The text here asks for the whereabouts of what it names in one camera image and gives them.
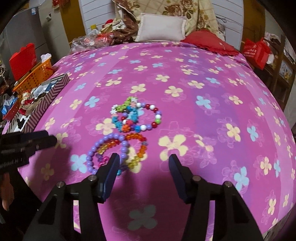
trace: plastic basket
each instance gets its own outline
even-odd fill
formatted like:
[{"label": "plastic basket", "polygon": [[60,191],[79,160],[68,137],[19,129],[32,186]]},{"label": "plastic basket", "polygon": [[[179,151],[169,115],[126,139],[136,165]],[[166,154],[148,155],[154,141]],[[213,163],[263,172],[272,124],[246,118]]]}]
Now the plastic basket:
[{"label": "plastic basket", "polygon": [[22,94],[26,90],[31,91],[33,88],[51,77],[53,73],[54,70],[52,64],[50,59],[48,59],[44,63],[39,63],[24,80],[13,88],[12,91],[16,91],[18,94]]}]

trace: red gift bag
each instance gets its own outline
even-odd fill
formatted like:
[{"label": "red gift bag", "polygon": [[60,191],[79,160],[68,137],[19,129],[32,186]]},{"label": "red gift bag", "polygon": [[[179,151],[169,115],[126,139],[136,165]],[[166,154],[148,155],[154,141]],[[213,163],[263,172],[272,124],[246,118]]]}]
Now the red gift bag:
[{"label": "red gift bag", "polygon": [[242,54],[251,65],[263,70],[270,54],[270,48],[264,43],[263,38],[257,43],[247,39]]}]

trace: human hand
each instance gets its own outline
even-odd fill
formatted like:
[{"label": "human hand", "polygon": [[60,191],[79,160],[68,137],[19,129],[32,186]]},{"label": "human hand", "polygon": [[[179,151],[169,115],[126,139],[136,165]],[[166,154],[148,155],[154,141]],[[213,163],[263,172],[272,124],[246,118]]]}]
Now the human hand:
[{"label": "human hand", "polygon": [[8,211],[14,199],[13,186],[10,184],[9,173],[3,174],[0,182],[0,198],[2,199],[3,208]]}]

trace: bed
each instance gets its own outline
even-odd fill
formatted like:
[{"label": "bed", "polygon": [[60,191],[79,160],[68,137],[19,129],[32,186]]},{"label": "bed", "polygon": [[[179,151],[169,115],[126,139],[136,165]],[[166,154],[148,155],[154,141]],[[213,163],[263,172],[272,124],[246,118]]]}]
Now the bed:
[{"label": "bed", "polygon": [[[110,198],[99,204],[107,240],[180,240],[189,206],[178,198],[168,156],[209,182],[229,180],[240,192],[262,233],[293,207],[296,197],[295,141],[288,122],[245,58],[221,56],[180,42],[130,43],[66,56],[55,76],[71,81],[59,93],[35,131],[58,139],[20,169],[44,200],[61,180],[79,182],[90,173],[86,154],[104,135],[118,133],[113,105],[129,96],[162,111],[150,131],[147,151],[131,171],[115,180]],[[138,109],[139,124],[155,114]],[[130,141],[129,159],[140,148]],[[110,156],[120,147],[106,152]],[[74,226],[79,230],[78,202]],[[213,237],[210,207],[207,240]]]}]

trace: red pillow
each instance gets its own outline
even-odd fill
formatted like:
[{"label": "red pillow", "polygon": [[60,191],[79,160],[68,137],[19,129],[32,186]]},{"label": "red pillow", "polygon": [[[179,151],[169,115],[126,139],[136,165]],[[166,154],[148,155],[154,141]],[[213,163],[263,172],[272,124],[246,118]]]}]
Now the red pillow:
[{"label": "red pillow", "polygon": [[181,42],[193,44],[198,48],[218,53],[222,56],[237,56],[239,54],[233,46],[222,41],[207,29],[192,32]]}]

